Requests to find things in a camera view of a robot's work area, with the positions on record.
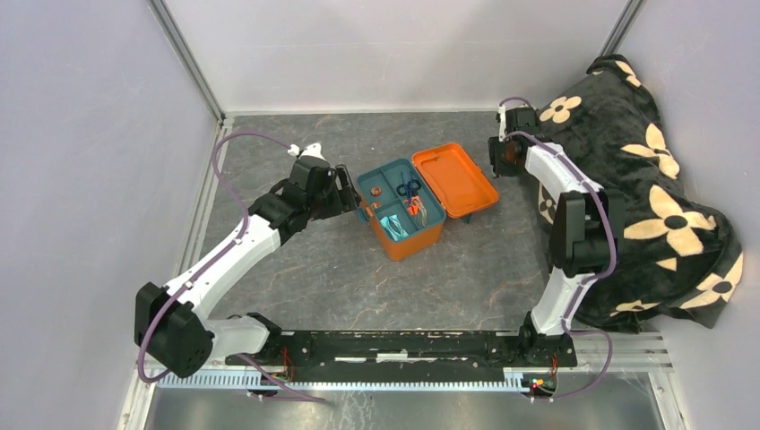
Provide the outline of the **teal plastic tray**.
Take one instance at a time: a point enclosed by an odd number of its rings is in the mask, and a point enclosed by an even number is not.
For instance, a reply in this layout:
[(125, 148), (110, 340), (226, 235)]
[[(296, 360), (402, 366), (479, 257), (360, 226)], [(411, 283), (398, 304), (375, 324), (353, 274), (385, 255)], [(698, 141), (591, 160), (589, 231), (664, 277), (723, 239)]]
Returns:
[[(421, 227), (415, 218), (408, 212), (405, 204), (406, 197), (400, 196), (396, 193), (396, 187), (402, 183), (401, 173), (404, 174), (407, 181), (414, 178), (421, 183), (418, 195), (421, 197), (428, 215), (428, 225), (424, 228)], [(372, 196), (370, 193), (370, 189), (375, 186), (382, 189), (382, 193), (377, 197)], [(384, 216), (392, 214), (398, 215), (404, 229), (409, 233), (409, 236), (403, 240), (418, 238), (424, 232), (442, 226), (447, 218), (442, 203), (437, 199), (432, 188), (409, 159), (396, 159), (379, 168), (374, 168), (359, 175), (358, 190), (363, 198), (363, 202), (367, 206), (359, 217), (365, 221), (370, 221), (371, 219), (378, 220), (380, 225), (380, 236), (390, 239), (394, 244), (400, 243), (401, 241), (393, 241), (386, 234), (380, 224), (380, 219)], [(370, 205), (373, 202), (379, 202), (381, 206), (376, 210), (372, 209)]]

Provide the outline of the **teal sachet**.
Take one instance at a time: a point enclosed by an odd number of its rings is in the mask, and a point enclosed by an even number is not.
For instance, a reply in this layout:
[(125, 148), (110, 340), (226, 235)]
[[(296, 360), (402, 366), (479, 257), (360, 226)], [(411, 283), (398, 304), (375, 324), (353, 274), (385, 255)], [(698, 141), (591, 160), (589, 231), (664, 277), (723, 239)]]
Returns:
[(399, 242), (409, 236), (409, 233), (404, 229), (397, 214), (382, 217), (380, 219), (380, 224), (386, 234), (393, 241)]

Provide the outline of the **orange medicine kit box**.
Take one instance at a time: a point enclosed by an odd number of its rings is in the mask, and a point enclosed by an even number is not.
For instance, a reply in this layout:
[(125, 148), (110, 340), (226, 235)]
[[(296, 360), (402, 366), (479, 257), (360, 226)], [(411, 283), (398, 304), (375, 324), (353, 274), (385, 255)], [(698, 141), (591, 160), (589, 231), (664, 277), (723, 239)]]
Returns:
[(450, 142), (419, 151), (409, 160), (442, 203), (447, 215), (442, 226), (424, 232), (418, 238), (394, 244), (380, 236), (378, 220), (365, 221), (359, 217), (367, 208), (359, 194), (362, 202), (357, 210), (358, 219), (371, 227), (388, 258), (396, 262), (434, 245), (448, 219), (469, 222), (475, 213), (494, 206), (499, 200), (496, 188), (458, 143)]

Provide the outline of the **blue tweezers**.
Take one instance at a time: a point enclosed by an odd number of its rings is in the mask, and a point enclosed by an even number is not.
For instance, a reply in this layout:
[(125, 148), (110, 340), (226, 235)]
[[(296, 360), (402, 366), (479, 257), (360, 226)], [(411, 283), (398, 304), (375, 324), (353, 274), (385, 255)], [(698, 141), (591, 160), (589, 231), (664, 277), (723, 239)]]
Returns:
[(401, 179), (402, 179), (402, 188), (403, 188), (403, 194), (405, 195), (405, 204), (410, 207), (411, 205), (411, 198), (412, 198), (412, 192), (410, 190), (410, 182), (405, 179), (405, 176), (403, 173), (401, 173)]

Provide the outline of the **black handled scissors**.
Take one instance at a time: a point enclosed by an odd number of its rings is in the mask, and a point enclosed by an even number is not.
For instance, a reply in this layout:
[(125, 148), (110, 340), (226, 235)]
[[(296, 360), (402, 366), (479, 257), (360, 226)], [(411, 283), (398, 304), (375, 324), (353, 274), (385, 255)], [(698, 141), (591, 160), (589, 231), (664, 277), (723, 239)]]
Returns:
[(418, 195), (421, 183), (419, 180), (412, 178), (411, 180), (404, 181), (396, 187), (396, 193), (400, 196), (411, 199)]

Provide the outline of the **orange handled small scissors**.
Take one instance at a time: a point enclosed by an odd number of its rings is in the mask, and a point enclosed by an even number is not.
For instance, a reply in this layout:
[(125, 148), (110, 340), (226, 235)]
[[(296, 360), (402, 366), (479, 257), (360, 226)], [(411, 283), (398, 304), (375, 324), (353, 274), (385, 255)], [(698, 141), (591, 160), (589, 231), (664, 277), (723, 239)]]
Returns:
[(421, 227), (428, 225), (428, 211), (419, 195), (413, 195), (405, 200), (407, 210)]

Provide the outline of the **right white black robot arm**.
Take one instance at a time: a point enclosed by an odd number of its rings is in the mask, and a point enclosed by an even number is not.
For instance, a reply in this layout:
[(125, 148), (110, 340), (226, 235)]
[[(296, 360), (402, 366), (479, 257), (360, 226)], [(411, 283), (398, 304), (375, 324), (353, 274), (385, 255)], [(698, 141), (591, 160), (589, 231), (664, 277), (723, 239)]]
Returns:
[(568, 349), (571, 322), (584, 297), (615, 270), (622, 237), (622, 193), (606, 189), (576, 166), (564, 148), (539, 133), (527, 105), (497, 108), (498, 134), (488, 140), (496, 176), (527, 173), (556, 205), (548, 240), (552, 270), (538, 304), (528, 312), (517, 342), (520, 359), (539, 366)]

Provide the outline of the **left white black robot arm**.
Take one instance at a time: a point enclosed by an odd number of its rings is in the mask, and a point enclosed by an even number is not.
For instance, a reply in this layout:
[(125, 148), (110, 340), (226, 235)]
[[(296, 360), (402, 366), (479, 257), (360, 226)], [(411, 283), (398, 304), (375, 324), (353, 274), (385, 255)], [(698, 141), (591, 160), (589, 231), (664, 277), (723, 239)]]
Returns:
[(264, 257), (313, 220), (356, 210), (360, 197), (345, 165), (312, 156), (295, 161), (289, 177), (243, 209), (232, 232), (190, 269), (135, 297), (138, 362), (152, 357), (167, 373), (187, 378), (208, 360), (247, 353), (260, 365), (281, 355), (278, 327), (262, 316), (213, 319), (211, 311)]

